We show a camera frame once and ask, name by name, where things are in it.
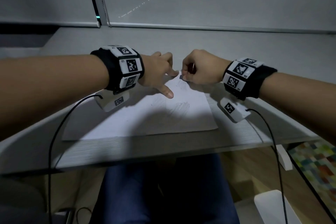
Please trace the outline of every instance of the table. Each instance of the table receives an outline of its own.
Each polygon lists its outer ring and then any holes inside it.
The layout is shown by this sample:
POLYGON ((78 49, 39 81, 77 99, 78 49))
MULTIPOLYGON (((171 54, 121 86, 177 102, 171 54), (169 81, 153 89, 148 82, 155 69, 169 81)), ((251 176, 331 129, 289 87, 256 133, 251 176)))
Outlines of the table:
MULTIPOLYGON (((336 40, 331 35, 147 28, 60 28, 40 55, 87 54, 107 44, 127 44, 143 54, 172 52, 174 69, 195 48, 233 60, 251 57, 279 71, 336 83, 336 40)), ((63 142, 56 140, 53 164, 65 171, 91 165, 153 160, 210 152, 231 151, 272 144, 263 120, 250 115, 233 123, 220 110, 226 93, 221 85, 204 86, 219 129, 180 134, 63 142)), ((319 137, 260 99, 248 99, 249 108, 261 112, 278 144, 316 140, 319 137)), ((53 134, 70 107, 0 142, 0 174, 45 174, 53 134)))

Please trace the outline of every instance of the colorful rug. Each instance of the colorful rug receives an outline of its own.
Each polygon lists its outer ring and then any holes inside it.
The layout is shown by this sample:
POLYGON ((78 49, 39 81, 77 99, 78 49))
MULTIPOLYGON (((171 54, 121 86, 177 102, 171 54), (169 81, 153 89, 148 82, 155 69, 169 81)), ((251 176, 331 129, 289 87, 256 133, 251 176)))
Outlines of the colorful rug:
POLYGON ((321 140, 302 143, 288 153, 336 218, 336 147, 321 140))

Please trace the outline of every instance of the jeans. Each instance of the jeans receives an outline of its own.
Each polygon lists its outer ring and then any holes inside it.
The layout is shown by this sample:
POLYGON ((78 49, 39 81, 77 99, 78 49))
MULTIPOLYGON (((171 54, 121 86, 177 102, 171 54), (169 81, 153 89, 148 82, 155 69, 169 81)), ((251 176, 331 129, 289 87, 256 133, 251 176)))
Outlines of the jeans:
POLYGON ((110 167, 90 224, 239 224, 217 154, 178 158, 169 185, 166 214, 160 219, 162 197, 154 163, 110 167))

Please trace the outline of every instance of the finger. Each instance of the finger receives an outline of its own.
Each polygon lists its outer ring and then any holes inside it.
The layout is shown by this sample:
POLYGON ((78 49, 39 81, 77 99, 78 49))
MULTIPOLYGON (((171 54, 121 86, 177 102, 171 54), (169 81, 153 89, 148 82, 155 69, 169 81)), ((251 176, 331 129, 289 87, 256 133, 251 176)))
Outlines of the finger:
POLYGON ((184 60, 182 61, 182 70, 183 71, 188 71, 188 65, 190 63, 195 63, 194 60, 194 52, 191 52, 188 56, 186 56, 184 58, 184 60))
POLYGON ((173 98, 174 93, 168 88, 166 85, 161 85, 156 87, 163 95, 165 95, 167 98, 173 98))
POLYGON ((183 81, 186 81, 186 82, 193 82, 193 81, 194 81, 194 74, 191 74, 191 73, 187 72, 187 73, 183 76, 183 81))
POLYGON ((178 76, 179 75, 179 71, 175 71, 173 70, 173 68, 171 66, 168 66, 166 69, 166 74, 170 75, 170 76, 178 76))
POLYGON ((168 61, 170 67, 173 67, 173 54, 171 52, 167 52, 161 56, 165 61, 168 61))
POLYGON ((159 57, 159 56, 161 56, 161 52, 154 52, 154 53, 152 54, 152 56, 159 57))

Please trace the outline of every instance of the white paper sheet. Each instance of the white paper sheet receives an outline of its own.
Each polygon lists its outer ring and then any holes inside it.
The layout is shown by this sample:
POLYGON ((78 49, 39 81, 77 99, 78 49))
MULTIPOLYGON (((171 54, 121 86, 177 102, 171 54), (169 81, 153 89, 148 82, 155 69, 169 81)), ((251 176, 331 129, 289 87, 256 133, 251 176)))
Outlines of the white paper sheet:
POLYGON ((200 85, 188 84, 180 75, 165 84, 174 93, 168 99, 155 89, 137 85, 130 99, 111 112, 95 100, 78 106, 61 133, 62 140, 87 140, 218 128, 200 85))

